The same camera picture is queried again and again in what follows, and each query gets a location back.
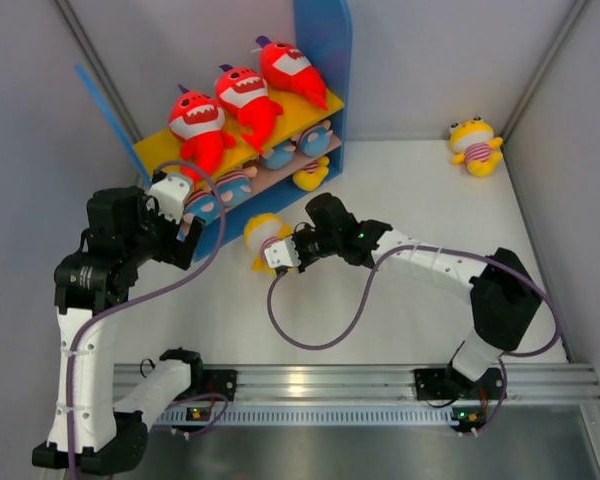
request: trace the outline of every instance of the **black and white robotic arm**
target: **black and white robotic arm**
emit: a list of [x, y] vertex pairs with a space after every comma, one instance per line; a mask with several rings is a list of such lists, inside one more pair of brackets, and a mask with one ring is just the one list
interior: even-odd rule
[[[320, 258], [337, 255], [347, 263], [391, 270], [446, 290], [471, 305], [474, 329], [460, 345], [445, 375], [446, 390], [462, 396], [496, 363], [518, 348], [540, 298], [511, 275], [482, 261], [453, 255], [405, 235], [387, 223], [359, 222], [329, 193], [306, 207], [314, 226], [304, 224], [291, 236], [268, 246], [264, 256], [276, 272], [300, 273]], [[402, 251], [392, 250], [401, 247]], [[529, 277], [517, 255], [499, 248], [494, 260]]]
[[[191, 180], [179, 173], [158, 174], [148, 193], [137, 187], [113, 188], [96, 192], [88, 201], [89, 228], [82, 233], [80, 248], [54, 275], [61, 332], [58, 400], [49, 436], [33, 451], [34, 465], [67, 468], [72, 428], [80, 470], [97, 475], [131, 470], [140, 462], [158, 416], [176, 397], [199, 392], [200, 356], [169, 350], [142, 383], [113, 404], [119, 316], [89, 325], [94, 316], [128, 302], [138, 268], [148, 260], [189, 268], [204, 226], [196, 219], [184, 241], [177, 239], [191, 188]], [[74, 345], [81, 329], [84, 334]], [[72, 374], [67, 375], [71, 363]], [[67, 379], [72, 402], [67, 401]]]

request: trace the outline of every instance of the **wall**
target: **wall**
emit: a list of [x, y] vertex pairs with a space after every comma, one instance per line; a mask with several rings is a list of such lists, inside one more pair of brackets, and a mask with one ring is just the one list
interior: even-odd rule
[[[349, 136], [439, 138], [476, 114], [502, 128], [571, 1], [349, 0]], [[291, 0], [72, 3], [144, 135], [178, 82], [212, 92], [219, 64], [256, 66], [257, 35], [293, 39]]]
[[507, 153], [573, 354], [600, 376], [600, 0], [591, 3]]
[[51, 2], [0, 2], [0, 480], [34, 478], [31, 449], [51, 427], [54, 267], [77, 248], [91, 193], [134, 178], [80, 61]]

